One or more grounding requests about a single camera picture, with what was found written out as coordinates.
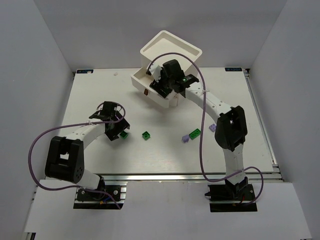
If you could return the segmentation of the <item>dark green lego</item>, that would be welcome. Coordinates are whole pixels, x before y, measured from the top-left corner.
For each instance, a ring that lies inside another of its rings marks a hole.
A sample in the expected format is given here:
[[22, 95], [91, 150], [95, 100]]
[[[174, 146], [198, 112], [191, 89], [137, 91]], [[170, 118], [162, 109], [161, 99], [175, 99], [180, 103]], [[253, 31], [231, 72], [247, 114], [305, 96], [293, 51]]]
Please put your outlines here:
[[127, 132], [125, 132], [125, 131], [122, 131], [120, 134], [119, 134], [119, 136], [122, 138], [122, 139], [126, 139], [127, 137], [128, 137], [128, 133]]
[[148, 140], [151, 137], [150, 133], [148, 131], [145, 131], [142, 133], [142, 138], [144, 140]]

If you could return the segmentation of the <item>green long lego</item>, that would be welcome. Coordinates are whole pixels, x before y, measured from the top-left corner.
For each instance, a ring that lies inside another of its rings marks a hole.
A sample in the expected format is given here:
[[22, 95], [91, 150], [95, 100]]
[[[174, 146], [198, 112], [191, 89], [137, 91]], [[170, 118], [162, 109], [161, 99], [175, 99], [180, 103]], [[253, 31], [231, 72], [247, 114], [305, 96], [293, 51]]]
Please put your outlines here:
[[191, 140], [194, 140], [195, 138], [199, 137], [201, 135], [201, 130], [196, 128], [193, 130], [188, 136]]

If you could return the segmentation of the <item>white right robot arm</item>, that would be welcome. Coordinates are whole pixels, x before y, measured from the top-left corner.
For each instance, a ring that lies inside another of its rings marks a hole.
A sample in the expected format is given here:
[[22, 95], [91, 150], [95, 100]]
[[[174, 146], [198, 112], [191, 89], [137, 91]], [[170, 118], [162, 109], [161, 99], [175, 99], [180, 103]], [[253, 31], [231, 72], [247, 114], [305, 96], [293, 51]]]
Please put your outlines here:
[[151, 63], [146, 71], [154, 78], [150, 87], [162, 97], [175, 92], [202, 108], [215, 122], [214, 138], [222, 148], [227, 179], [225, 188], [237, 198], [248, 185], [244, 172], [243, 147], [248, 134], [244, 109], [232, 107], [210, 93], [193, 74], [186, 75], [176, 59], [162, 66]]

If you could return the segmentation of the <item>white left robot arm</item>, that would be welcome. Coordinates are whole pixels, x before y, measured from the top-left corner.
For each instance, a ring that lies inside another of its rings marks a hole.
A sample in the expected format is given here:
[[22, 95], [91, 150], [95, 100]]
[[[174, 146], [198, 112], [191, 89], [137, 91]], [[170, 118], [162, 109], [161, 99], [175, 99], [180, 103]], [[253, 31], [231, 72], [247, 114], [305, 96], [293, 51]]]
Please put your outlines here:
[[103, 178], [85, 169], [85, 149], [98, 137], [105, 135], [110, 141], [117, 140], [120, 134], [130, 128], [125, 120], [122, 105], [105, 101], [89, 118], [88, 122], [67, 136], [51, 139], [45, 175], [76, 184], [85, 189], [103, 191]]

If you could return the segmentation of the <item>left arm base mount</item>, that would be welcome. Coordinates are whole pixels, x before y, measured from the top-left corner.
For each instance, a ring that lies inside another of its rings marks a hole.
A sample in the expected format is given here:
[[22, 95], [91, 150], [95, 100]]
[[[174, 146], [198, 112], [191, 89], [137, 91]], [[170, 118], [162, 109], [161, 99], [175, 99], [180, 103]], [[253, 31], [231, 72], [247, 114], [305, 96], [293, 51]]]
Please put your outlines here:
[[77, 190], [73, 208], [76, 210], [120, 210], [126, 199], [127, 184], [125, 182], [106, 181], [104, 191], [107, 194], [93, 193], [84, 189]]

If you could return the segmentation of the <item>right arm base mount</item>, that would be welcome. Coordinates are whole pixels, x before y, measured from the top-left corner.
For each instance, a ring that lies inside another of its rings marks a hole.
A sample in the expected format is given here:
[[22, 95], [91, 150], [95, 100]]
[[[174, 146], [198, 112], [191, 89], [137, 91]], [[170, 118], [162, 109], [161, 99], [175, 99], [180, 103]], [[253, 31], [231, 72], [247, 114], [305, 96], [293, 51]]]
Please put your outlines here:
[[257, 212], [257, 204], [251, 201], [255, 199], [254, 188], [251, 184], [237, 196], [228, 192], [227, 186], [223, 184], [208, 185], [208, 192], [204, 196], [209, 200], [211, 213], [245, 213]]

